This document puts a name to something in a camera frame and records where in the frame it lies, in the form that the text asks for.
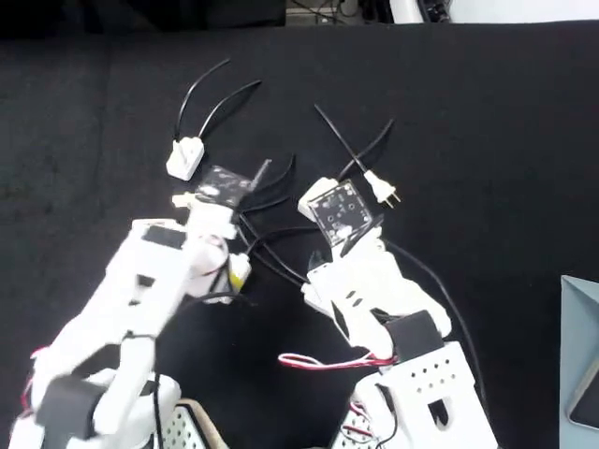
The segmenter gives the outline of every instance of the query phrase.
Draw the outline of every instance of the square electronic module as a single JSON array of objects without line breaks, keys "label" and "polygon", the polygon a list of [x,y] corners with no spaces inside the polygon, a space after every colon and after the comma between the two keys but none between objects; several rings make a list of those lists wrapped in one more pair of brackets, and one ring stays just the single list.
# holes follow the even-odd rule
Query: square electronic module
[{"label": "square electronic module", "polygon": [[368,226],[373,216],[354,184],[348,180],[308,203],[331,247]]}]

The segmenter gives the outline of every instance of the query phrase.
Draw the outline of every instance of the cable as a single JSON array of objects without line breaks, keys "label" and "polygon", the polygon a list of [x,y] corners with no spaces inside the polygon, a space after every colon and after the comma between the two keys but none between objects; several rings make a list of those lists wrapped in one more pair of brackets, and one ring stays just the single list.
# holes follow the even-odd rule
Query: cable
[{"label": "cable", "polygon": [[331,119],[325,113],[325,111],[322,110],[316,103],[314,103],[314,108],[318,111],[318,113],[323,118],[323,120],[325,122],[327,122],[327,125],[329,126],[330,130],[333,133],[335,133],[335,136],[337,136],[337,138],[341,141],[341,143],[343,144],[343,146],[345,147],[345,149],[347,150],[347,152],[349,153],[349,155],[352,157],[352,159],[354,160],[354,162],[360,168],[360,170],[362,170],[364,173],[366,173],[368,171],[368,168],[366,168],[364,166],[364,164],[362,164],[362,162],[358,159],[358,156],[356,155],[356,153],[354,152],[354,150],[352,150],[352,147],[349,146],[349,143],[347,143],[347,140],[345,140],[345,138],[342,136],[342,134],[339,131],[339,129],[337,129],[337,126],[335,126],[335,124],[331,121]]},{"label": "cable", "polygon": [[[250,223],[250,221],[245,217],[245,215],[243,215],[242,213],[240,213],[240,220],[241,222],[245,225],[245,227],[247,227],[247,229],[250,231],[250,233],[252,233],[254,235],[254,237],[257,239],[259,237],[258,233],[256,232],[256,229],[252,226],[252,224]],[[301,274],[299,274],[296,270],[294,270],[292,267],[290,267],[280,256],[279,254],[277,254],[275,251],[273,251],[269,245],[262,245],[262,247],[265,249],[265,251],[270,255],[270,257],[272,257],[274,259],[274,261],[279,264],[279,266],[281,266],[282,269],[284,269],[287,273],[289,273],[293,278],[295,278],[296,281],[300,281],[301,283],[307,283],[308,279],[305,276],[302,276]]]},{"label": "cable", "polygon": [[264,209],[273,208],[275,206],[278,206],[279,204],[285,203],[288,199],[291,199],[291,196],[286,195],[281,198],[277,198],[273,201],[270,201],[268,203],[256,204],[255,206],[244,209],[243,213],[259,212]]},{"label": "cable", "polygon": [[160,374],[154,368],[153,374],[153,420],[156,425],[156,439],[158,440],[158,449],[164,449],[165,442],[162,439],[162,421],[160,419],[160,404],[158,403],[158,388],[160,387]]},{"label": "cable", "polygon": [[320,360],[316,360],[308,355],[283,353],[280,354],[277,359],[279,362],[290,368],[307,369],[309,371],[329,371],[332,369],[350,369],[350,368],[364,368],[364,367],[386,367],[395,363],[395,358],[381,359],[375,358],[372,353],[367,353],[360,358],[355,360],[349,360],[347,362],[339,363],[322,363]]},{"label": "cable", "polygon": [[397,412],[395,410],[393,411],[393,416],[395,417],[395,424],[393,425],[393,432],[391,433],[391,435],[388,438],[385,438],[384,440],[381,440],[380,442],[378,442],[378,444],[376,444],[376,447],[374,447],[374,449],[381,449],[385,444],[387,444],[388,442],[393,440],[393,438],[395,438],[395,434],[397,433],[397,428],[399,427],[400,423],[398,422],[399,420],[397,417]]},{"label": "cable", "polygon": [[176,141],[180,140],[181,121],[183,120],[183,114],[185,113],[185,108],[187,108],[187,102],[189,101],[189,97],[191,96],[191,94],[194,92],[194,90],[197,88],[197,86],[202,81],[204,81],[207,77],[209,77],[209,75],[211,75],[213,72],[215,72],[216,70],[221,68],[223,65],[227,65],[230,62],[231,62],[231,60],[229,58],[226,58],[224,61],[221,61],[220,63],[218,63],[211,69],[209,69],[207,72],[200,75],[200,77],[197,80],[195,80],[194,83],[191,85],[191,87],[187,90],[187,94],[185,94],[185,97],[183,98],[183,102],[181,103],[181,107],[179,108],[179,115],[177,116],[177,122],[175,123],[175,131],[174,131],[174,135],[173,135],[173,140],[176,140]]},{"label": "cable", "polygon": [[294,227],[287,227],[285,229],[277,229],[275,231],[271,231],[268,232],[266,234],[261,235],[260,237],[256,238],[252,244],[250,246],[248,246],[247,250],[245,251],[246,254],[250,255],[252,253],[252,251],[260,244],[264,244],[264,242],[266,240],[270,240],[270,239],[274,239],[277,237],[284,237],[287,235],[293,236],[296,234],[303,234],[303,233],[308,233],[308,232],[314,232],[317,231],[318,228],[313,227],[313,226],[294,226]]},{"label": "cable", "polygon": [[216,106],[214,108],[212,108],[210,114],[208,114],[208,117],[206,117],[206,120],[204,121],[204,124],[202,125],[201,129],[199,130],[199,133],[197,133],[197,136],[199,138],[202,138],[202,135],[204,134],[204,131],[206,130],[206,127],[208,126],[208,124],[210,123],[210,120],[212,118],[212,116],[216,113],[216,111],[221,108],[227,101],[229,101],[231,98],[237,96],[238,94],[241,94],[243,91],[247,90],[247,89],[251,89],[254,86],[257,86],[259,84],[262,83],[262,80],[255,80],[252,82],[248,82],[247,84],[245,84],[244,86],[241,86],[237,91],[232,92],[231,94],[227,95],[225,98],[223,98],[221,101],[219,101]]},{"label": "cable", "polygon": [[[249,242],[248,238],[245,236],[245,234],[243,234],[243,230],[241,228],[239,228],[239,233],[240,233],[241,240],[243,240],[243,242],[245,243],[245,245],[246,246],[250,246],[250,242]],[[297,287],[301,287],[301,282],[300,281],[298,281],[294,277],[289,276],[284,271],[278,269],[271,262],[269,262],[268,260],[266,260],[261,254],[254,253],[254,259],[257,260],[258,262],[260,262],[262,265],[264,265],[266,268],[268,268],[273,273],[275,273],[278,276],[280,276],[283,279],[285,279],[286,281],[289,281],[289,282],[293,283]]]},{"label": "cable", "polygon": [[431,268],[429,268],[424,262],[422,262],[420,259],[418,259],[415,255],[411,254],[407,250],[404,250],[401,246],[393,243],[390,240],[383,239],[383,242],[387,246],[389,246],[392,250],[403,255],[407,259],[411,260],[412,263],[414,263],[416,266],[418,266],[422,270],[426,271],[429,274],[429,276],[431,276],[433,278],[433,280],[437,283],[439,290],[441,290],[441,292],[443,293],[443,296],[446,298],[446,302],[449,305],[449,308],[453,311],[454,315],[456,315],[456,318],[458,319],[458,323],[460,324],[461,332],[464,335],[464,339],[466,340],[466,345],[468,346],[468,352],[470,353],[470,357],[472,358],[473,365],[475,368],[475,377],[478,380],[478,394],[480,395],[480,403],[483,407],[483,410],[485,411],[485,414],[487,415],[487,417],[489,417],[489,404],[487,402],[487,390],[485,388],[482,369],[480,368],[478,355],[476,353],[475,343],[472,339],[472,335],[470,334],[470,330],[468,329],[468,326],[466,325],[466,321],[461,316],[458,306],[456,305],[456,303],[453,301],[453,299],[447,292],[447,289],[446,289],[445,285],[443,284],[443,281],[441,281],[441,278],[439,278],[439,276],[437,276],[437,274]]},{"label": "cable", "polygon": [[333,18],[332,16],[329,16],[327,14],[323,14],[322,12],[314,10],[311,7],[308,7],[307,5],[304,5],[303,3],[299,2],[298,0],[291,0],[291,1],[294,4],[296,4],[297,6],[301,7],[302,9],[306,9],[307,11],[312,12],[316,17],[321,17],[323,19],[327,19],[329,21],[333,21],[333,23],[337,22],[337,23],[340,23],[342,25],[347,25],[347,22],[344,22],[344,21],[342,21],[340,19]]},{"label": "cable", "polygon": [[[381,141],[388,135],[394,123],[395,119],[389,120],[383,128],[383,130],[379,133],[379,135],[376,138],[374,138],[374,140],[368,145],[368,147],[366,147],[364,150],[358,153],[358,159],[360,161],[363,160],[372,150],[374,150],[379,145],[379,143],[381,143]],[[354,161],[354,159],[349,161],[347,165],[337,175],[337,181],[341,181],[343,178],[345,178],[349,170],[351,170],[355,164],[356,161]]]},{"label": "cable", "polygon": [[277,185],[279,182],[283,181],[287,177],[287,175],[291,172],[291,170],[293,169],[295,164],[296,164],[296,155],[291,154],[291,158],[289,159],[289,164],[287,165],[287,167],[283,171],[283,173],[281,173],[279,176],[277,176],[274,180],[270,181],[268,184],[258,185],[258,187],[252,192],[252,195],[259,194],[261,192],[264,192],[265,190],[269,190],[272,187],[274,187],[275,185]]}]

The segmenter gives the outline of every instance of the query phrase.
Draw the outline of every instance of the circuit board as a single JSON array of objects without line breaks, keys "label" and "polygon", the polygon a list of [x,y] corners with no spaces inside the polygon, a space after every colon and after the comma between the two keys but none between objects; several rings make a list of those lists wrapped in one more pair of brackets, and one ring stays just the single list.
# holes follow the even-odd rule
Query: circuit board
[{"label": "circuit board", "polygon": [[346,241],[373,220],[350,180],[313,199],[308,207],[331,247]]},{"label": "circuit board", "polygon": [[237,207],[252,190],[250,180],[232,171],[214,166],[196,189],[196,198],[207,203]]}]

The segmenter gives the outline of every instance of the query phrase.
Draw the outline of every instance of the black tablecloth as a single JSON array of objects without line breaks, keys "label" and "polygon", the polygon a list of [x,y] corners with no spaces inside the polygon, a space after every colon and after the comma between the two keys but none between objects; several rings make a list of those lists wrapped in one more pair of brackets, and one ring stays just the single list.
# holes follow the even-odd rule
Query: black tablecloth
[{"label": "black tablecloth", "polygon": [[[474,334],[490,416],[506,449],[557,447],[560,275],[597,279],[599,24],[245,30],[0,45],[2,433],[29,354],[81,309],[131,219],[173,216],[166,174],[183,133],[253,79],[254,96],[207,138],[211,164],[251,176],[298,155],[297,196],[348,156],[318,102],[356,147],[397,122],[375,165],[403,202],[385,232],[445,279]],[[292,203],[261,231],[305,225]],[[276,246],[305,268],[318,236]],[[439,297],[425,275],[405,272]],[[333,323],[256,267],[257,304],[201,306],[164,336],[160,369],[200,400],[232,447],[326,444],[368,371],[284,369],[301,352],[345,360]]]}]

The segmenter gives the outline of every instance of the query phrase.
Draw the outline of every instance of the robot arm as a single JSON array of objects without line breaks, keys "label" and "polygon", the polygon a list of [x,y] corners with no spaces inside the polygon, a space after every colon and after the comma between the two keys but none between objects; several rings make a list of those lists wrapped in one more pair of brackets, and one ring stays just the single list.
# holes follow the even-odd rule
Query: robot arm
[{"label": "robot arm", "polygon": [[[185,295],[227,291],[231,283],[239,289],[250,271],[247,259],[232,257],[226,245],[235,237],[231,198],[239,200],[250,183],[237,179],[235,184],[237,175],[220,167],[212,175],[198,187],[205,192],[173,197],[175,205],[190,209],[186,225],[166,219],[133,222],[81,313],[36,353],[30,410],[13,429],[11,449],[130,449],[151,438],[152,395],[142,390],[153,378],[155,340]],[[224,199],[224,186],[215,180],[223,176]],[[120,345],[117,370],[85,380],[72,375],[108,344]],[[166,376],[160,386],[161,414],[169,416],[180,389]]]},{"label": "robot arm", "polygon": [[[319,183],[324,191],[315,193]],[[299,211],[319,224],[332,259],[308,272],[306,303],[351,346],[395,360],[358,382],[331,448],[497,449],[460,344],[443,341],[446,310],[403,278],[351,182],[319,181]]]}]

